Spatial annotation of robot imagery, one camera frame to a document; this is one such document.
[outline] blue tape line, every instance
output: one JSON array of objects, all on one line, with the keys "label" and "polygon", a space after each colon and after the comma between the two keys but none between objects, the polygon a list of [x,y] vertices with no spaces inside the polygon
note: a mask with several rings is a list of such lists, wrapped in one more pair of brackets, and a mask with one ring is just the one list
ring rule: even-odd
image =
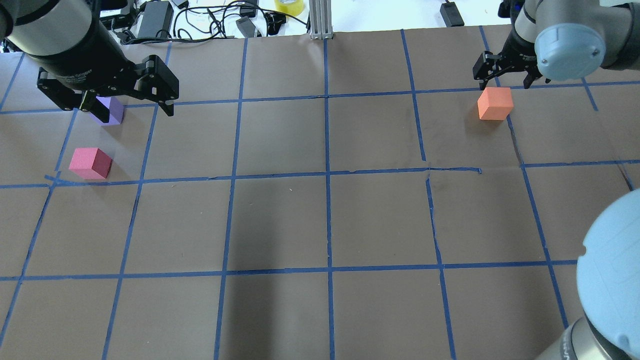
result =
[{"label": "blue tape line", "polygon": [[462,263],[444,264],[445,269],[476,269],[476,268],[519,268],[527,266],[546,266],[546,261],[508,261],[504,263]]},{"label": "blue tape line", "polygon": [[205,104],[229,104],[238,102],[237,99],[233,100],[201,100],[201,101],[181,101],[175,102],[173,105],[182,106],[182,105],[205,105]]},{"label": "blue tape line", "polygon": [[221,276],[222,271],[161,272],[142,274],[122,274],[123,279],[157,279],[166,277],[206,277]]},{"label": "blue tape line", "polygon": [[[573,83],[573,84],[540,84],[540,85],[531,85],[530,88],[532,89],[546,89],[546,88],[581,88],[584,85],[581,83]],[[520,85],[520,86],[510,86],[511,89],[513,90],[517,90],[517,89],[524,89],[524,86]]]},{"label": "blue tape line", "polygon": [[523,164],[525,168],[536,168],[536,167],[581,167],[581,166],[590,166],[590,165],[616,165],[620,161],[618,160],[607,160],[607,161],[576,161],[573,163],[531,163],[531,164]]},{"label": "blue tape line", "polygon": [[[51,179],[51,177],[47,175],[45,175],[45,178]],[[104,182],[78,183],[75,181],[56,179],[56,186],[60,188],[80,187],[80,186],[118,186],[118,185],[137,185],[137,184],[140,184],[140,181],[129,180],[129,181],[104,181]]]},{"label": "blue tape line", "polygon": [[69,127],[67,128],[67,134],[65,135],[65,141],[62,143],[62,148],[60,149],[60,155],[58,155],[58,162],[56,163],[55,172],[60,171],[60,165],[62,164],[62,157],[65,155],[65,150],[67,149],[67,144],[69,143],[69,137],[71,137],[71,130],[74,127],[74,123],[76,122],[76,116],[78,115],[78,110],[74,110],[74,114],[71,116],[71,121],[69,122]]},{"label": "blue tape line", "polygon": [[409,95],[410,91],[388,91],[388,92],[359,92],[355,94],[327,94],[326,97],[368,97],[368,96],[388,96],[388,95]]},{"label": "blue tape line", "polygon": [[429,202],[429,216],[431,217],[431,232],[433,234],[433,245],[436,250],[436,260],[438,262],[438,269],[440,270],[440,290],[442,292],[442,305],[444,307],[444,318],[447,325],[447,337],[449,338],[449,352],[451,353],[451,359],[456,360],[456,345],[453,339],[453,327],[451,326],[451,312],[449,311],[449,296],[447,295],[447,283],[444,276],[444,265],[442,263],[442,253],[440,252],[440,246],[438,245],[438,236],[436,232],[436,223],[434,219],[433,211],[433,194],[431,193],[431,180],[426,180],[427,200]]},{"label": "blue tape line", "polygon": [[524,183],[527,188],[527,194],[529,195],[529,202],[531,203],[531,209],[533,211],[533,217],[536,221],[536,227],[538,228],[538,235],[540,237],[540,243],[542,245],[543,252],[545,253],[545,262],[547,264],[547,268],[549,269],[549,276],[551,278],[551,284],[554,287],[554,293],[556,294],[556,300],[558,304],[558,310],[560,311],[560,317],[562,318],[562,322],[565,328],[568,327],[568,322],[566,319],[566,313],[564,311],[564,305],[562,301],[562,296],[560,294],[560,288],[558,286],[556,280],[556,273],[554,272],[554,267],[551,263],[551,255],[549,254],[549,250],[547,248],[547,239],[545,237],[545,233],[542,229],[542,223],[540,222],[540,215],[538,214],[538,207],[536,205],[536,201],[533,197],[533,191],[531,190],[531,183],[529,182],[529,176],[527,175],[527,167],[524,165],[524,159],[522,157],[522,153],[520,152],[520,147],[518,146],[518,139],[516,137],[515,130],[513,128],[513,122],[511,121],[511,115],[507,115],[507,123],[509,125],[509,131],[511,132],[511,139],[513,141],[513,146],[516,151],[516,155],[518,156],[518,160],[520,162],[520,171],[522,172],[522,177],[524,178]]},{"label": "blue tape line", "polygon": [[409,47],[406,45],[406,37],[404,29],[400,30],[402,37],[402,45],[404,47],[404,57],[406,58],[406,68],[409,70],[409,83],[411,84],[411,97],[413,99],[413,114],[415,116],[415,127],[418,131],[418,144],[420,146],[420,157],[423,161],[427,161],[424,154],[424,142],[422,141],[422,126],[420,125],[420,113],[418,111],[418,100],[415,96],[415,82],[413,81],[413,70],[411,68],[411,57],[409,56]]},{"label": "blue tape line", "polygon": [[432,89],[432,90],[416,90],[416,94],[432,94],[439,92],[469,92],[480,91],[480,88],[453,88],[453,89]]},{"label": "blue tape line", "polygon": [[[576,265],[576,259],[552,260],[554,266]],[[332,266],[332,272],[379,272],[398,270],[439,270],[444,269],[475,269],[475,268],[514,268],[529,266],[547,266],[546,261],[511,261],[495,263],[451,263],[451,264],[412,264],[412,265],[364,265],[364,266]],[[227,270],[227,276],[251,276],[272,274],[315,274],[329,272],[329,267],[311,268],[272,268],[256,270]],[[196,272],[153,272],[153,273],[124,273],[124,274],[68,274],[68,275],[28,275],[24,281],[55,281],[55,280],[89,280],[89,279],[151,279],[165,277],[207,277],[222,276],[222,270]],[[0,281],[16,281],[19,276],[0,277]]]},{"label": "blue tape line", "polygon": [[[472,171],[477,172],[478,174],[482,174],[481,168],[474,167],[454,167],[454,168],[437,168],[437,167],[419,167],[419,168],[386,168],[386,169],[377,169],[377,170],[336,170],[331,171],[330,175],[332,176],[342,176],[342,175],[356,175],[356,174],[396,174],[396,173],[404,173],[404,172],[425,172],[425,171]],[[257,174],[257,175],[236,175],[236,180],[246,180],[246,179],[276,179],[281,177],[307,177],[307,176],[326,176],[326,172],[288,172],[282,174]],[[157,178],[157,179],[143,179],[143,180],[127,180],[127,181],[102,181],[102,182],[77,182],[77,181],[69,181],[56,179],[55,177],[44,175],[45,179],[55,181],[56,186],[59,187],[69,187],[69,186],[117,186],[117,185],[132,185],[132,184],[152,184],[152,183],[179,183],[179,182],[188,182],[188,181],[216,181],[216,180],[231,180],[232,176],[214,176],[214,177],[168,177],[168,178]],[[22,187],[46,187],[46,184],[11,184],[11,185],[0,185],[0,188],[22,188]]]},{"label": "blue tape line", "polygon": [[258,101],[286,101],[286,100],[311,100],[322,99],[321,95],[303,95],[303,96],[280,96],[280,97],[254,97],[251,99],[242,99],[242,102],[258,102]]},{"label": "blue tape line", "polygon": [[244,48],[242,55],[242,67],[240,71],[240,91],[238,93],[238,111],[236,118],[236,142],[234,144],[234,162],[231,173],[231,188],[229,191],[229,205],[227,209],[227,230],[225,233],[225,250],[222,259],[222,275],[220,278],[220,297],[218,298],[218,318],[216,321],[216,338],[214,342],[214,360],[220,357],[220,338],[222,333],[222,315],[225,305],[225,288],[227,284],[227,266],[229,261],[229,242],[231,237],[232,215],[234,210],[234,195],[236,194],[236,174],[238,165],[238,147],[240,145],[240,128],[242,120],[242,98],[244,94],[244,73],[246,70],[246,50],[248,47],[248,39],[244,40]]},{"label": "blue tape line", "polygon": [[93,280],[93,279],[119,279],[118,274],[81,274],[81,275],[31,275],[25,276],[25,281],[45,280]]},{"label": "blue tape line", "polygon": [[116,285],[116,291],[113,296],[113,305],[111,307],[111,315],[109,316],[109,325],[107,327],[107,335],[104,340],[104,347],[102,348],[102,360],[107,360],[107,354],[109,352],[109,344],[111,343],[111,333],[113,331],[113,323],[115,322],[118,303],[120,301],[120,291],[122,290],[122,274],[124,274],[125,267],[127,266],[127,257],[129,256],[129,246],[131,245],[131,236],[133,234],[133,228],[136,222],[136,215],[138,214],[138,205],[140,203],[140,195],[142,194],[142,186],[143,186],[142,179],[144,179],[145,177],[145,169],[147,167],[149,149],[151,148],[151,139],[153,138],[154,129],[156,128],[157,114],[158,114],[158,105],[154,107],[154,114],[151,119],[151,126],[149,127],[149,134],[147,137],[147,146],[145,147],[145,155],[142,159],[142,167],[140,168],[140,180],[138,181],[136,199],[133,202],[133,210],[131,211],[131,220],[129,222],[129,229],[127,230],[127,239],[125,240],[124,250],[122,252],[122,261],[120,262],[120,277],[118,278],[118,284]]},{"label": "blue tape line", "polygon": [[48,184],[9,184],[0,185],[0,189],[48,188]]},{"label": "blue tape line", "polygon": [[128,104],[128,105],[124,105],[125,108],[127,109],[132,109],[132,108],[153,108],[156,104],[155,103],[150,103],[150,104]]},{"label": "blue tape line", "polygon": [[[324,94],[329,95],[329,56],[327,39],[323,40],[324,50]],[[331,147],[329,132],[329,98],[324,98],[324,166],[326,170],[326,265],[329,317],[329,358],[335,360],[335,331],[333,320],[333,249],[331,227]]]},{"label": "blue tape line", "polygon": [[0,102],[0,110],[4,107],[4,103],[6,102],[7,97],[9,97],[9,92],[11,91],[11,87],[13,87],[13,83],[15,82],[16,76],[18,76],[18,71],[20,70],[20,66],[22,65],[22,61],[24,60],[24,53],[20,56],[18,60],[18,65],[15,66],[13,70],[13,75],[11,76],[11,80],[9,80],[9,85],[6,87],[6,91],[4,92],[4,96],[2,101]]},{"label": "blue tape line", "polygon": [[425,265],[368,265],[368,266],[335,266],[334,272],[370,272],[370,271],[398,271],[398,270],[438,270],[438,264]]},{"label": "blue tape line", "polygon": [[0,111],[0,115],[20,115],[20,114],[40,114],[40,113],[59,113],[62,109],[42,109],[42,110],[12,110]]},{"label": "blue tape line", "polygon": [[164,57],[164,63],[167,64],[167,66],[169,66],[169,62],[171,61],[171,45],[172,43],[169,42],[169,46],[166,47],[166,55]]},{"label": "blue tape line", "polygon": [[562,318],[562,323],[564,328],[569,326],[569,323],[566,318],[566,313],[564,311],[564,304],[562,301],[562,295],[560,294],[560,287],[558,286],[556,280],[556,272],[554,271],[553,264],[551,262],[551,255],[549,254],[549,249],[547,248],[547,239],[542,229],[542,223],[540,222],[540,215],[538,214],[538,207],[536,206],[536,201],[533,197],[533,191],[531,189],[531,183],[529,182],[529,176],[527,175],[527,170],[522,167],[522,175],[524,176],[524,182],[527,187],[527,193],[529,194],[529,201],[531,202],[531,208],[533,209],[533,215],[536,219],[536,226],[538,227],[538,234],[540,236],[540,243],[542,244],[542,249],[545,253],[545,259],[547,260],[549,276],[551,276],[551,283],[554,287],[554,293],[556,294],[556,300],[558,304],[558,310],[560,310],[560,317]]},{"label": "blue tape line", "polygon": [[278,177],[325,176],[326,172],[290,172],[284,174],[238,175],[236,179],[275,179]]},{"label": "blue tape line", "polygon": [[486,35],[484,34],[484,28],[482,25],[478,26],[480,29],[480,36],[482,37],[482,43],[484,44],[484,50],[489,51],[489,42],[486,41]]},{"label": "blue tape line", "polygon": [[611,85],[640,85],[640,81],[605,81],[602,83],[589,83],[589,86],[611,86]]},{"label": "blue tape line", "polygon": [[591,94],[591,89],[589,89],[589,84],[587,84],[587,80],[582,78],[582,84],[584,85],[584,89],[589,96],[589,101],[591,101],[591,106],[593,107],[593,111],[598,111],[598,105],[596,105],[596,101],[593,99],[593,95]]},{"label": "blue tape line", "polygon": [[435,167],[418,167],[418,168],[384,168],[379,170],[336,170],[331,171],[331,175],[354,175],[354,174],[395,174],[401,172],[425,172],[425,171],[473,171],[482,174],[481,168],[474,167],[456,167],[456,168],[435,168]]},{"label": "blue tape line", "polygon": [[552,260],[552,265],[577,265],[577,260]]},{"label": "blue tape line", "polygon": [[49,202],[51,201],[51,195],[53,195],[53,190],[55,189],[55,187],[56,187],[55,184],[49,187],[49,193],[47,194],[47,199],[45,200],[44,205],[42,206],[42,212],[40,212],[40,217],[38,217],[38,222],[36,223],[35,230],[33,231],[33,236],[31,237],[31,242],[29,243],[29,249],[27,250],[27,256],[25,257],[24,263],[22,264],[20,277],[18,278],[18,282],[15,285],[13,297],[11,298],[11,304],[9,305],[9,310],[7,311],[6,318],[4,319],[2,331],[0,331],[0,347],[2,347],[2,344],[4,342],[4,336],[6,335],[6,330],[9,326],[9,321],[11,320],[13,309],[15,308],[15,302],[18,299],[18,294],[20,293],[20,287],[22,286],[22,282],[27,273],[27,267],[29,266],[29,262],[31,261],[33,248],[36,245],[36,240],[38,239],[38,233],[40,232],[40,227],[42,226],[42,220],[44,219],[44,215],[47,212],[47,208],[49,207]]},{"label": "blue tape line", "polygon": [[192,182],[192,181],[216,181],[216,180],[231,180],[231,176],[173,177],[168,179],[144,179],[142,180],[142,182],[145,184],[156,184],[156,183],[182,183],[182,182]]}]

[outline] orange cube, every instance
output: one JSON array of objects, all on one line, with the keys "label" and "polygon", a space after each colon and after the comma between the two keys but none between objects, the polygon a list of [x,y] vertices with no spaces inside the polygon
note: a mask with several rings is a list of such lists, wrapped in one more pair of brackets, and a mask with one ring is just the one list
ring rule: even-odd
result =
[{"label": "orange cube", "polygon": [[510,88],[485,88],[478,99],[481,120],[504,120],[513,110]]}]

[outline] pink cube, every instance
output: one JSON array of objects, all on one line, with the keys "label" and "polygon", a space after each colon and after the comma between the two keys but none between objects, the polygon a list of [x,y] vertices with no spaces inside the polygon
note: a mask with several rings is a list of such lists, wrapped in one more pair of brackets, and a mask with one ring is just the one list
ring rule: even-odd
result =
[{"label": "pink cube", "polygon": [[92,118],[101,126],[120,125],[122,124],[122,116],[124,115],[124,105],[115,97],[96,97],[104,106],[109,109],[109,122],[102,122],[100,119],[91,115]]},{"label": "pink cube", "polygon": [[111,158],[97,147],[79,147],[74,151],[69,170],[85,180],[106,179]]}]

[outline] purple cube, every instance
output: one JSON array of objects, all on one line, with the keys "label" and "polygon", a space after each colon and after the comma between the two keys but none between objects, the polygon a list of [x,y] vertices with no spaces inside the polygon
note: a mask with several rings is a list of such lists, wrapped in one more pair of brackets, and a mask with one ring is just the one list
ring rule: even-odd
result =
[{"label": "purple cube", "polygon": [[93,114],[91,117],[101,126],[120,125],[124,114],[124,105],[115,97],[96,97],[104,106],[109,109],[109,122],[102,122]]}]

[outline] light blue robot joint cap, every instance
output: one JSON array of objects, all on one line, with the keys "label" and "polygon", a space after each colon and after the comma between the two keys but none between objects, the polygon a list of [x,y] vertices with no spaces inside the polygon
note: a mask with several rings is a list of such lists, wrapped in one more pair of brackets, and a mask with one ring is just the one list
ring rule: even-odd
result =
[{"label": "light blue robot joint cap", "polygon": [[611,204],[584,239],[578,294],[593,326],[640,358],[640,189]]},{"label": "light blue robot joint cap", "polygon": [[551,80],[580,79],[604,60],[606,45],[600,34],[582,24],[549,26],[536,38],[540,73]]}]

